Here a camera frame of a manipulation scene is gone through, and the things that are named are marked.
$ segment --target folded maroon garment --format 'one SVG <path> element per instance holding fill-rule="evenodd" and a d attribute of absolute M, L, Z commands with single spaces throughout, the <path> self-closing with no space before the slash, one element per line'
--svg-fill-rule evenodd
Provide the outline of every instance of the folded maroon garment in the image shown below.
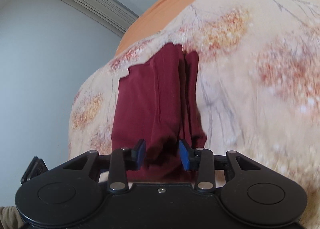
<path fill-rule="evenodd" d="M 131 66 L 119 81 L 119 95 L 111 134 L 112 149 L 133 148 L 145 139 L 147 153 L 129 181 L 190 181 L 178 154 L 179 139 L 204 147 L 196 106 L 198 54 L 168 43 L 145 64 Z"/>

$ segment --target screw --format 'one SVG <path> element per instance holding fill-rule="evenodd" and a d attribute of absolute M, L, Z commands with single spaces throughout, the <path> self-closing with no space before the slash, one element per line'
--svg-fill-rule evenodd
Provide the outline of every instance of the screw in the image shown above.
<path fill-rule="evenodd" d="M 165 188 L 158 188 L 158 193 L 165 193 L 167 190 Z"/>
<path fill-rule="evenodd" d="M 213 188 L 213 184 L 210 182 L 207 182 L 207 181 L 203 181 L 203 182 L 198 183 L 198 188 L 202 189 L 202 190 L 211 189 L 211 188 Z"/>
<path fill-rule="evenodd" d="M 125 188 L 125 184 L 122 182 L 113 182 L 111 183 L 110 188 L 112 190 L 121 190 Z"/>

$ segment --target floral blanket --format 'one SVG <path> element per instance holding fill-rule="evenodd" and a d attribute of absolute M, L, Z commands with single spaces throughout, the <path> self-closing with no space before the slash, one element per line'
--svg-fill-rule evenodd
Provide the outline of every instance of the floral blanket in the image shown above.
<path fill-rule="evenodd" d="M 320 228 L 320 0 L 196 0 L 97 70 L 77 93 L 69 158 L 111 152 L 119 79 L 165 43 L 199 54 L 197 106 L 215 154 L 233 149 L 295 180 Z"/>

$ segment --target blue gripper pad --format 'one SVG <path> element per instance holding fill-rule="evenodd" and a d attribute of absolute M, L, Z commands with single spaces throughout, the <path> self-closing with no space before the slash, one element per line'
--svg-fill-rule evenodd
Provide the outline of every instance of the blue gripper pad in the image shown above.
<path fill-rule="evenodd" d="M 190 161 L 189 161 L 189 152 L 186 149 L 183 141 L 179 141 L 179 155 L 183 165 L 184 170 L 189 170 L 190 168 Z"/>
<path fill-rule="evenodd" d="M 139 148 L 137 150 L 137 170 L 139 170 L 142 166 L 144 157 L 146 156 L 146 141 L 143 140 L 143 142 L 139 145 Z"/>

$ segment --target orange fabric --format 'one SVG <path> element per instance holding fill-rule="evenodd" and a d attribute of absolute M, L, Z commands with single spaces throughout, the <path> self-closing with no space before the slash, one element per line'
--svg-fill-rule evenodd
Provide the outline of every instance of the orange fabric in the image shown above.
<path fill-rule="evenodd" d="M 194 0 L 158 0 L 139 17 L 124 34 L 116 55 L 133 43 L 162 30 Z"/>

